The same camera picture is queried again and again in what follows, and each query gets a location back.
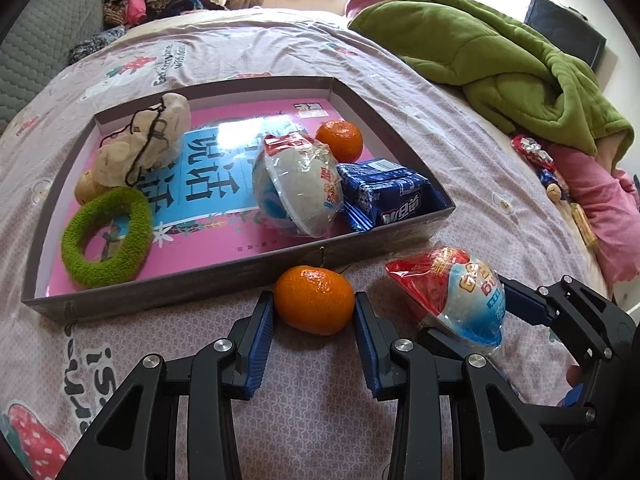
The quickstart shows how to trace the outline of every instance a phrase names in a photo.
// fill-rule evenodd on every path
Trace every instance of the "bed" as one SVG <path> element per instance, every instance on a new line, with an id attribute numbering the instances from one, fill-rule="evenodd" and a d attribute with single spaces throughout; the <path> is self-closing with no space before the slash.
<path id="1" fill-rule="evenodd" d="M 66 150 L 99 110 L 186 85 L 270 75 L 334 76 L 412 145 L 457 206 L 431 245 L 464 247 L 529 286 L 570 274 L 607 294 L 569 212 L 548 200 L 509 139 L 451 91 L 346 30 L 344 18 L 249 9 L 142 25 L 64 69 L 0 139 L 0 427 L 21 444 L 36 480 L 56 471 L 52 460 L 35 455 L 48 449 L 62 464 L 142 356 L 158 352 L 169 360 L 195 353 L 247 316 L 260 290 L 248 284 L 231 296 L 66 327 L 25 307 L 20 290 L 28 247 Z M 367 292 L 379 315 L 411 337 L 415 324 L 403 296 L 383 275 L 388 259 L 360 262 L 344 275 L 354 290 Z M 555 404 L 568 390 L 564 375 L 573 361 L 548 328 L 508 314 L 504 343 L 493 358 L 530 402 Z M 183 479 L 184 402 L 180 409 L 177 478 Z M 251 402 L 234 405 L 242 473 L 248 479 L 375 478 L 388 459 L 394 419 L 394 404 L 377 403 L 366 389 L 350 328 L 318 338 L 279 324 L 261 389 Z M 21 426 L 25 420 L 38 428 L 30 437 Z"/>

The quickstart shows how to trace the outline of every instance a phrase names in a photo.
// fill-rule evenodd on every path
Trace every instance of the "orange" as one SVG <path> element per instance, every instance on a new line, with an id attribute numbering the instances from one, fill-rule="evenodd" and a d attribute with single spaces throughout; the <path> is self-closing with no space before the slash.
<path id="1" fill-rule="evenodd" d="M 338 162 L 355 162 L 362 155 L 362 134 L 347 121 L 328 121 L 316 132 L 316 139 L 324 142 Z"/>
<path id="2" fill-rule="evenodd" d="M 340 332 L 353 315 L 355 295 L 337 272 L 318 267 L 292 267 L 273 287 L 273 301 L 282 320 L 317 335 Z"/>

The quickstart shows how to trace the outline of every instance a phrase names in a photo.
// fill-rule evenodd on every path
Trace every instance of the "green hair tie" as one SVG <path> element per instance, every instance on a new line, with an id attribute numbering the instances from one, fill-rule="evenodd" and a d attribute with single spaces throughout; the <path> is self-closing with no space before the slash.
<path id="1" fill-rule="evenodd" d="M 129 215 L 129 231 L 113 258 L 88 262 L 84 249 L 95 232 L 116 216 Z M 87 288 L 132 280 L 140 270 L 152 240 L 153 215 L 146 196 L 132 187 L 117 187 L 83 205 L 62 235 L 66 272 Z"/>

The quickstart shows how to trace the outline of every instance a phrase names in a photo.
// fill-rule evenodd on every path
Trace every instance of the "television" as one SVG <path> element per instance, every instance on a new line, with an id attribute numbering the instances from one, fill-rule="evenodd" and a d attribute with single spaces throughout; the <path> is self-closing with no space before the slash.
<path id="1" fill-rule="evenodd" d="M 531 0 L 524 22 L 563 52 L 596 70 L 607 40 L 579 12 L 549 0 Z"/>

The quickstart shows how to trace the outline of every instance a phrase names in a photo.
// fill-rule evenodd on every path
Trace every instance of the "gray quilted headboard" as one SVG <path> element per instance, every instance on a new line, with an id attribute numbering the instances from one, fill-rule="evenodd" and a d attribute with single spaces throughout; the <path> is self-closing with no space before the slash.
<path id="1" fill-rule="evenodd" d="M 102 30 L 102 0 L 31 0 L 0 44 L 0 135 L 68 65 L 69 50 Z"/>

